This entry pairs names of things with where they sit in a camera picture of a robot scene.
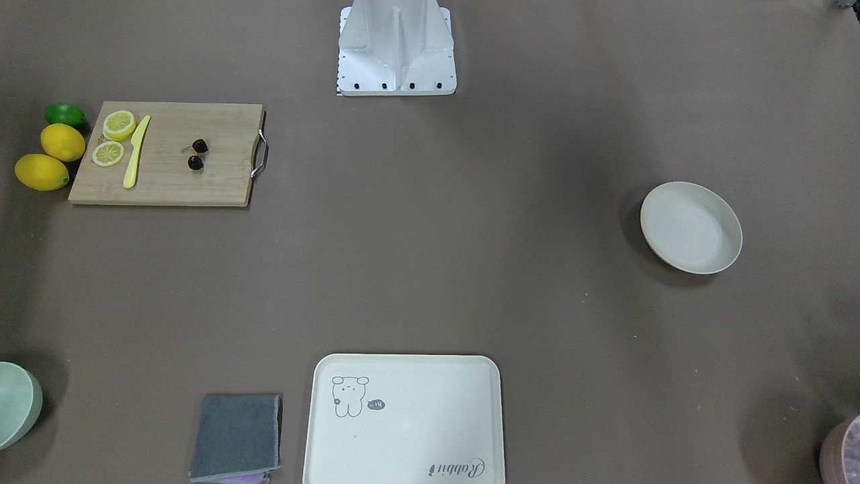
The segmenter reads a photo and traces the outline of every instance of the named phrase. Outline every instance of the metal handle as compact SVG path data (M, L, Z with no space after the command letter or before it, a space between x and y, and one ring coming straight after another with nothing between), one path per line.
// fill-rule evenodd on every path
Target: metal handle
M260 141L263 142L265 149L263 150L263 160L260 162L260 166L257 166L256 156L254 157L254 169L251 170L251 179L253 180L264 168L266 168L266 160L268 159L268 141L266 141L266 137L263 136L262 128L257 130L257 134L260 135L260 139L257 141L257 145L260 145Z

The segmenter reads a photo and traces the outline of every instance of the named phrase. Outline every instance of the lemon slice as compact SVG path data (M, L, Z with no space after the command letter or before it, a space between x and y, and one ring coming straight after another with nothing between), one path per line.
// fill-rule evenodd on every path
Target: lemon slice
M128 111L116 111L107 115L102 125L105 138L113 141L122 141L134 133L138 124L134 121L134 115Z
M120 162L126 155L126 149L116 141L105 141L93 150L93 163L99 166L110 166Z

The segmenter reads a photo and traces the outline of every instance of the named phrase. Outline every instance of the lime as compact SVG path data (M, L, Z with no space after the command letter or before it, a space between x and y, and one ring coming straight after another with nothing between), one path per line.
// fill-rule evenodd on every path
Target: lime
M105 141L93 150L93 163L99 166L118 164L126 155L126 149L118 141Z
M87 117L83 115L83 109L67 102L55 102L45 108L45 121L48 121L48 124L67 124L75 129L87 125Z
M69 182L69 171L58 159L42 154L24 155L15 163L15 176L31 189L61 189Z
M116 111L105 118L102 131L105 138L113 141L122 141L134 133L138 124L134 121L134 115L128 111Z
M66 163L81 158L87 149L83 136L74 127L62 123L43 129L41 140L46 153Z

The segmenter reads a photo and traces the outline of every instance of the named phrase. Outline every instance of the mint green bowl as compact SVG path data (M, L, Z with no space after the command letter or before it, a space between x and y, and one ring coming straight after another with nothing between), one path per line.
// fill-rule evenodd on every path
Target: mint green bowl
M0 362L0 450L24 437L42 410L42 387L20 366Z

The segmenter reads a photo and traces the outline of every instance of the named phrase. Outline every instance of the knife blade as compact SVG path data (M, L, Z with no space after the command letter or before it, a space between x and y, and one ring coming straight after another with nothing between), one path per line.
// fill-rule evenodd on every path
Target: knife blade
M138 164L140 161L140 146L144 144L146 127L150 125L149 115L144 116L132 134L132 158L128 160L126 175L122 178L122 186L130 189L138 182Z

